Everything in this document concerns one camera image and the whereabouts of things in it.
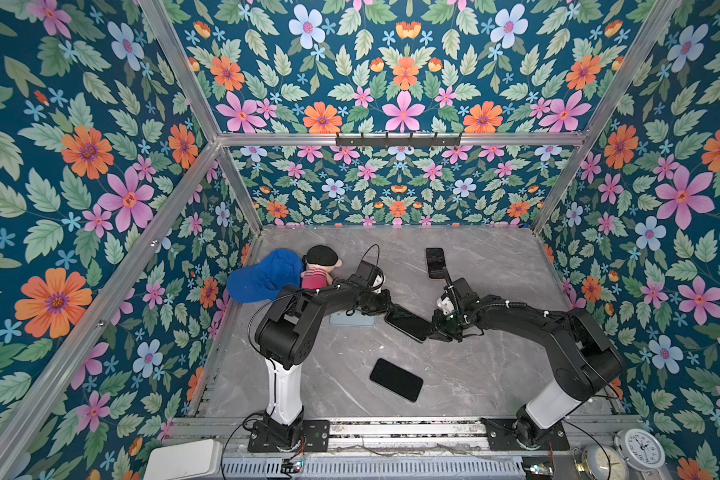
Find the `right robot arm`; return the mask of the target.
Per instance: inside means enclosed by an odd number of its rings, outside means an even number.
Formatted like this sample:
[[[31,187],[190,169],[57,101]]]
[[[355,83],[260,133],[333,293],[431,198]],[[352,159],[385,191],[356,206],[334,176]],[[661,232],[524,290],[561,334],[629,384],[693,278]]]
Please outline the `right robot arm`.
[[[433,312],[428,337],[461,342],[474,327],[500,331],[544,348],[552,377],[546,386],[517,411],[511,431],[526,449],[539,446],[565,417],[605,389],[622,373],[623,356],[594,317],[583,308],[546,310],[496,295],[484,297],[445,266],[428,272],[445,282]]]

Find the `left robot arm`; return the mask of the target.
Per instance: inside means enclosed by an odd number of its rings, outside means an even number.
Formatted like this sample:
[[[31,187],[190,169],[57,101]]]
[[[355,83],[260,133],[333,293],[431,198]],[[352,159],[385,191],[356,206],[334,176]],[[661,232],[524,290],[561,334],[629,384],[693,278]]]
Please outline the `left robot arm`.
[[[380,267],[361,261],[355,273],[321,288],[286,286],[271,303],[254,341],[268,373],[268,401],[257,437],[284,450],[301,446],[305,407],[302,364],[316,345],[323,319],[336,312],[376,316],[391,307]]]

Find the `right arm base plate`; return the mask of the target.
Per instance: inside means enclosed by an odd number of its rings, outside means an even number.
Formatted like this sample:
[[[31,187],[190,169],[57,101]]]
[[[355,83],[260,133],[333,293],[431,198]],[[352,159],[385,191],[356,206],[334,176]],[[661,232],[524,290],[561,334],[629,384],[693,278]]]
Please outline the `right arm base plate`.
[[[561,422],[548,429],[540,429],[527,419],[480,417],[479,422],[486,429],[487,442],[492,451],[562,452],[570,449]]]

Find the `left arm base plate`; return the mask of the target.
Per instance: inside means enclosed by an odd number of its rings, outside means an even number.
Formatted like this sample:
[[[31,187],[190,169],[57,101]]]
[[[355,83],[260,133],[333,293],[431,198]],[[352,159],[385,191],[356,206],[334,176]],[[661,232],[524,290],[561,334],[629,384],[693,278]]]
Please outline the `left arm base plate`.
[[[256,421],[250,434],[249,453],[326,452],[331,424],[328,420],[302,420],[285,426],[274,421]]]

